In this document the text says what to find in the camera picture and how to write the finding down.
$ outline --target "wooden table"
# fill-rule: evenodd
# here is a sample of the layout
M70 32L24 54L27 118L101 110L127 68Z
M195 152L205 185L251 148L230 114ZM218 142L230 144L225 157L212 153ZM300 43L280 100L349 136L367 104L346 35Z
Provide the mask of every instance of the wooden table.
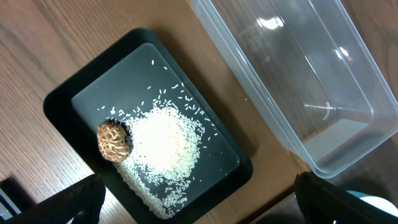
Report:
M346 1L394 92L397 5ZM40 202L92 173L47 121L42 103L135 27L160 37L254 164L252 179L197 223L249 220L288 194L295 175L308 166L276 140L184 0L0 0L0 179L15 178ZM100 219L134 223L110 192Z

